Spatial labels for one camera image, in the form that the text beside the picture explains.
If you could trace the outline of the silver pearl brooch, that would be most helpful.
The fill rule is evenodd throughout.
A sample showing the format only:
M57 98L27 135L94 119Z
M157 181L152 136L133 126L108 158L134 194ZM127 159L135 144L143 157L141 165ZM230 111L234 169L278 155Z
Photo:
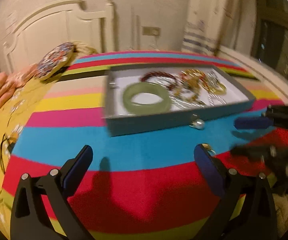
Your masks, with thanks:
M205 74L205 77L203 78L203 87L205 90L209 92L209 85L211 83L219 82L216 74L214 72L208 72Z

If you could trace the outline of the grey shallow jewelry tray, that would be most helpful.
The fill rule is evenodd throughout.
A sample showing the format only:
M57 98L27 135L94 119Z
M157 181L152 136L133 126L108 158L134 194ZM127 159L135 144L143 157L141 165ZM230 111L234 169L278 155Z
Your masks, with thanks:
M204 89L203 78L208 72L214 72L226 87L225 95ZM170 111L151 115L128 113L122 94L128 85L138 82L167 89L172 102ZM254 102L251 92L214 64L124 64L108 70L104 118L111 136L129 135L189 125L193 114L206 121L240 113L250 109Z

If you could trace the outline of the white window sill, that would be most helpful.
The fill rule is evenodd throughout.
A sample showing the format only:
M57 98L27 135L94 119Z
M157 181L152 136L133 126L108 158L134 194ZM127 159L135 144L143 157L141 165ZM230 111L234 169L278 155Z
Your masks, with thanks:
M269 87L285 104L288 104L288 80L257 59L225 46L220 46L218 57L235 62Z

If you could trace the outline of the gold bangle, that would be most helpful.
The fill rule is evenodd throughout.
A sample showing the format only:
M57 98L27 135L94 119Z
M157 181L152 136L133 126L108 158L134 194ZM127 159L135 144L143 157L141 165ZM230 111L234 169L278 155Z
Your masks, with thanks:
M221 82L215 82L209 85L209 92L216 95L225 95L227 89Z

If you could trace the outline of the single pearl earring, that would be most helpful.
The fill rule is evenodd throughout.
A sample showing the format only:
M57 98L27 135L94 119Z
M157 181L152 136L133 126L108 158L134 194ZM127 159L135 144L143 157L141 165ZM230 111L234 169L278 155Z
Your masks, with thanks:
M205 122L198 115L193 114L191 117L190 127L203 130L205 128Z

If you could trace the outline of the yellow floral bed sheet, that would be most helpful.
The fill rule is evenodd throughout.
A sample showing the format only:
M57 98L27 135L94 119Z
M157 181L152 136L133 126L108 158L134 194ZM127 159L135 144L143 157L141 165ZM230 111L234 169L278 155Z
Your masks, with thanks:
M55 81L31 79L0 98L0 231L10 238L11 198L2 189L11 151L38 103Z

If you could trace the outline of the green jade bangle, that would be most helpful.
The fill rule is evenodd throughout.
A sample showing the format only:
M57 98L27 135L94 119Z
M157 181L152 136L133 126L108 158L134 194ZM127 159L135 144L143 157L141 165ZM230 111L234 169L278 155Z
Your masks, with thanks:
M172 105L168 90L150 82L128 85L123 91L122 102L124 109L133 115L167 113Z

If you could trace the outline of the rainbow striped blanket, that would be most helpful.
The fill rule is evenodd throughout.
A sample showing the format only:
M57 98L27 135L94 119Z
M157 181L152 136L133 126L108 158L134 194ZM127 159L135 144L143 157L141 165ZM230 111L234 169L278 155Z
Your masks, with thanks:
M102 109L104 71L123 63L210 63L232 74L243 72L224 59L175 52L118 52L78 60L25 125L6 169L3 203L11 210L23 173L45 175L90 145L93 162L69 203L96 239L189 239L219 200L193 161L196 144L210 144L226 166L255 175L265 167L231 157L231 146L288 146L288 130L240 132L229 116L207 122L202 131L182 126L111 137Z

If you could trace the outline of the striped printed curtain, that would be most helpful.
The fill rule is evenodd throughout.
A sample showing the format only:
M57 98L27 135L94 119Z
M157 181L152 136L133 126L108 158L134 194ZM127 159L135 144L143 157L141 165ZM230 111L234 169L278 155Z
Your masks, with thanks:
M189 0L182 51L215 55L232 20L235 0Z

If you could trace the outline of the pink folded quilt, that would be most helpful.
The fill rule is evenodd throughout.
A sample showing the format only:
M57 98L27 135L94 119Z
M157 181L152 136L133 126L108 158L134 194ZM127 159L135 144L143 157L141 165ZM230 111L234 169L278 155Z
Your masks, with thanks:
M13 96L18 88L22 88L36 73L37 64L29 65L22 70L7 75L0 73L0 109Z

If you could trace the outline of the round patterned cushion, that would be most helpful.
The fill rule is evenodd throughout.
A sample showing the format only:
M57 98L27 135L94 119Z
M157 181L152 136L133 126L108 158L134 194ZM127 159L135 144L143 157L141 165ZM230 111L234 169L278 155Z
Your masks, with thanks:
M54 75L71 59L74 48L72 42L66 42L49 51L37 64L35 78L44 81Z

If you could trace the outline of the tan pillow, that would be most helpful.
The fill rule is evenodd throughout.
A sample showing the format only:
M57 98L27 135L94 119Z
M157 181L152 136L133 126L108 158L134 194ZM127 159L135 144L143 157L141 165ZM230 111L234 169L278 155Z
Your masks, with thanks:
M92 55L97 54L97 50L95 48L92 48L90 45L79 42L79 41L73 41L73 45L75 46L75 52L81 55Z

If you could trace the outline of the white bed headboard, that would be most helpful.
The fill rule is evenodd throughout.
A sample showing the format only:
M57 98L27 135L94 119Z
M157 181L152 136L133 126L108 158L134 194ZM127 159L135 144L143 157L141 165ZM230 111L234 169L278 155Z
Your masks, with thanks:
M4 43L9 72L36 63L56 46L78 41L99 53L115 51L115 4L105 0L102 11L86 12L84 0L58 0L33 11L19 22L11 35L12 44Z

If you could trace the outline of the wall power socket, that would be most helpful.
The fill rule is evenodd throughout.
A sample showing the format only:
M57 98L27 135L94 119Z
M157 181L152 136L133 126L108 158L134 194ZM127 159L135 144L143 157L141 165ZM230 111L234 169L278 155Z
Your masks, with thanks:
M161 29L159 27L142 27L143 36L160 36Z

